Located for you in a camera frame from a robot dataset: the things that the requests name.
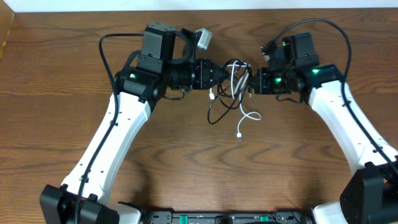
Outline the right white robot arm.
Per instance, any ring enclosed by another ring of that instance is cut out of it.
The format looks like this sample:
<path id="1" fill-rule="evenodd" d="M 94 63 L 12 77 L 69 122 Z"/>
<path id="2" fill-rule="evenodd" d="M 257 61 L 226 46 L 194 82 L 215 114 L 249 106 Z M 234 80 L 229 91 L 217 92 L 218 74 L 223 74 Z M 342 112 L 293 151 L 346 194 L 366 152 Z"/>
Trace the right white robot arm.
<path id="1" fill-rule="evenodd" d="M 272 40 L 262 54 L 268 66 L 257 71 L 251 89 L 299 93 L 328 126 L 352 173 L 338 201 L 313 207 L 303 223 L 395 223 L 397 149 L 367 119 L 338 67 L 320 64 L 310 33 Z"/>

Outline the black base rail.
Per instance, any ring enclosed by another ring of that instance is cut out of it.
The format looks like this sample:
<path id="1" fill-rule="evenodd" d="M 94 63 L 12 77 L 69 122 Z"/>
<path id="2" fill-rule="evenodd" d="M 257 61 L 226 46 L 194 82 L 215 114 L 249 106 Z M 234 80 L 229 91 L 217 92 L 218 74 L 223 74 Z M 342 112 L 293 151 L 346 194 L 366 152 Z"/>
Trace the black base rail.
<path id="1" fill-rule="evenodd" d="M 271 212 L 173 212 L 143 210 L 139 224 L 313 224 L 308 212 L 280 209 Z"/>

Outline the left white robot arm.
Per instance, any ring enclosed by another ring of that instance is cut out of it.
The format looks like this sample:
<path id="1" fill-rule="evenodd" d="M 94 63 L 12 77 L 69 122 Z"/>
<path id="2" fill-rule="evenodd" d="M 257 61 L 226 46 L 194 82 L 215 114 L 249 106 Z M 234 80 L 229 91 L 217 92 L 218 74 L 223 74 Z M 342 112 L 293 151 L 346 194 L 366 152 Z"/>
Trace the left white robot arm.
<path id="1" fill-rule="evenodd" d="M 109 205 L 118 170 L 157 102 L 168 89 L 209 90 L 228 78 L 211 60 L 198 59 L 212 34 L 149 23 L 142 48 L 110 74 L 112 95 L 106 114 L 84 155 L 61 186 L 47 185 L 40 206 L 47 223 L 141 223 L 141 211 L 125 202 Z"/>

